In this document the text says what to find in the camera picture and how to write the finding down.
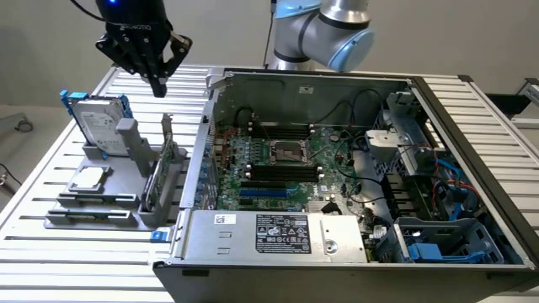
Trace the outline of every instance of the robotic arm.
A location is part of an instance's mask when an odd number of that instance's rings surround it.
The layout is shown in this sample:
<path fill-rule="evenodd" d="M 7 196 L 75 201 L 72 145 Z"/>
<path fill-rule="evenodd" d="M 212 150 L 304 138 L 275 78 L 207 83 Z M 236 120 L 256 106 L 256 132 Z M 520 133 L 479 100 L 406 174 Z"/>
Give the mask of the robotic arm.
<path fill-rule="evenodd" d="M 368 0 L 279 0 L 270 69 L 355 69 L 371 50 Z"/>
<path fill-rule="evenodd" d="M 167 80 L 184 60 L 194 41 L 174 32 L 163 0 L 96 0 L 107 32 L 98 49 L 131 74 L 150 83 L 154 96 L 167 94 Z M 171 43 L 172 57 L 163 51 Z"/>
<path fill-rule="evenodd" d="M 150 83 L 154 96 L 167 94 L 167 80 L 194 41 L 174 32 L 163 0 L 96 0 L 107 23 L 98 49 L 131 74 Z M 271 0 L 276 8 L 275 50 L 270 69 L 311 70 L 311 59 L 335 71 L 350 71 L 363 61 L 372 43 L 368 0 Z M 171 44 L 172 58 L 163 51 Z"/>

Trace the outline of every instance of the blue pcie slot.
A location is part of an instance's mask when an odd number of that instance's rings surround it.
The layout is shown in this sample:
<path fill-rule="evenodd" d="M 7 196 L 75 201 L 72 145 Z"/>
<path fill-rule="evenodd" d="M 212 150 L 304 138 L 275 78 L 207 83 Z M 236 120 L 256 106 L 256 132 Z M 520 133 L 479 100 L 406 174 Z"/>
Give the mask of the blue pcie slot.
<path fill-rule="evenodd" d="M 286 198 L 287 190 L 283 191 L 254 191 L 243 189 L 239 191 L 240 197 L 267 197 L 267 198 Z"/>

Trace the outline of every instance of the power supply label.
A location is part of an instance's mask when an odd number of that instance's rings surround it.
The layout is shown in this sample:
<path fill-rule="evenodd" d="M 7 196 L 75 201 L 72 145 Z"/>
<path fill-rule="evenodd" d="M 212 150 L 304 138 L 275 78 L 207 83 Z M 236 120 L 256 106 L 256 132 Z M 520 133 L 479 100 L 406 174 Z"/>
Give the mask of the power supply label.
<path fill-rule="evenodd" d="M 310 254 L 307 216 L 256 215 L 256 250 L 262 254 Z"/>

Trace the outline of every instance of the slotted metal table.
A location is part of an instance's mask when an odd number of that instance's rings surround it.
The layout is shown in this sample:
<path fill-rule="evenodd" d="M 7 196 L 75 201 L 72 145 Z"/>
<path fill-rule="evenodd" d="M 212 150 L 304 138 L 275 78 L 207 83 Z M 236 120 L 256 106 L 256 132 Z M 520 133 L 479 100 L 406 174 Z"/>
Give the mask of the slotted metal table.
<path fill-rule="evenodd" d="M 138 76 L 112 68 L 94 94 L 130 96 L 139 130 L 156 146 L 163 143 L 162 113 L 174 113 L 175 141 L 191 153 L 207 101 L 208 69 L 179 68 L 168 81 L 167 97 L 158 99 Z M 538 150 L 474 83 L 456 76 L 419 76 L 539 235 Z M 148 266 L 150 260 L 166 257 L 168 244 L 151 244 L 150 232 L 43 227 L 44 214 L 83 160 L 82 146 L 83 135 L 71 122 L 0 214 L 0 302 L 172 302 Z M 180 197 L 178 186 L 171 222 Z M 484 302 L 538 300 L 539 287 Z"/>

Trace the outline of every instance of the white wall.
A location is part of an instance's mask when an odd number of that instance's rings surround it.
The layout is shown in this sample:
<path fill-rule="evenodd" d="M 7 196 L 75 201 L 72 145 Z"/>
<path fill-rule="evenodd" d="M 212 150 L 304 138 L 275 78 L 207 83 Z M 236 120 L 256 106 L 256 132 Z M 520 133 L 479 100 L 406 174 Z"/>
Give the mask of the white wall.
<path fill-rule="evenodd" d="M 94 11 L 94 0 L 80 0 Z M 187 62 L 260 65 L 268 0 L 168 0 L 194 40 Z M 0 104 L 58 105 L 63 89 L 92 90 L 110 61 L 95 49 L 103 23 L 68 0 L 0 0 Z M 536 0 L 371 0 L 378 41 L 366 71 L 470 74 L 512 92 L 539 77 Z"/>

